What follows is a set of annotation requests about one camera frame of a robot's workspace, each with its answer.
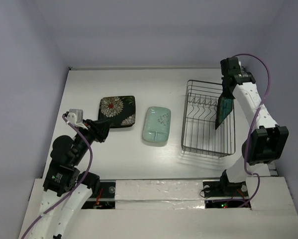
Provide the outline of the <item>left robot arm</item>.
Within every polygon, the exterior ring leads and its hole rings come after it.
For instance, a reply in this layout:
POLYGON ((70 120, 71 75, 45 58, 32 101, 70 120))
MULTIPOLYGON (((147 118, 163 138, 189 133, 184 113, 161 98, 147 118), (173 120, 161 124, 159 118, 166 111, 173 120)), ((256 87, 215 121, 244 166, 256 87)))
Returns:
POLYGON ((23 238, 67 238, 83 204, 99 193, 99 176, 89 172, 92 162, 88 162, 84 172, 77 166, 86 152, 93 159, 91 145, 106 140, 111 122, 90 119, 74 122, 66 114, 62 118, 76 135, 74 138, 62 135, 54 140, 38 217, 23 238))

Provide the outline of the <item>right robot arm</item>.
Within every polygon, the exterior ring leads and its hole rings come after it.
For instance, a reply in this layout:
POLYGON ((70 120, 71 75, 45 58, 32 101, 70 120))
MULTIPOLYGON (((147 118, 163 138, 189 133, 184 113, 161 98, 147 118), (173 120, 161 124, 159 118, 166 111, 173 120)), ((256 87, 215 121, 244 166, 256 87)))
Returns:
POLYGON ((281 157, 289 130, 280 126, 269 114, 264 102, 266 96, 258 93, 256 80, 250 72, 242 70, 234 56, 221 60, 222 93, 218 99, 215 127, 218 128, 237 101, 249 123, 249 131, 241 147, 241 157, 224 170, 218 189, 229 196, 241 188, 248 176, 257 176, 262 164, 269 164, 281 157))

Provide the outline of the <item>light green rectangular plate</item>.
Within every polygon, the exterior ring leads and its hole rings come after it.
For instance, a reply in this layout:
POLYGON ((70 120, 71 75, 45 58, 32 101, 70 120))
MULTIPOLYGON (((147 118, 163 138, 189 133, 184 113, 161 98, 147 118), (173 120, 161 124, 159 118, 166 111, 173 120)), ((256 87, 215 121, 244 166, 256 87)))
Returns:
POLYGON ((165 107, 149 107, 146 112, 142 138, 150 143, 166 143, 170 134, 171 110, 165 107))

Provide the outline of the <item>black plate with teal centre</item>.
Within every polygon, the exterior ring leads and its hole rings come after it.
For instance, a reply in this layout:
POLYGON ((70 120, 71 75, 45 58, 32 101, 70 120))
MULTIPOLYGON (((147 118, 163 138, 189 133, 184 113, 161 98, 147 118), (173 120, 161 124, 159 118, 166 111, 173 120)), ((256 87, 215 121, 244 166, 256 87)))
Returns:
POLYGON ((215 129, 218 129, 221 123, 233 110, 233 99, 227 98, 222 93, 217 101, 215 129))

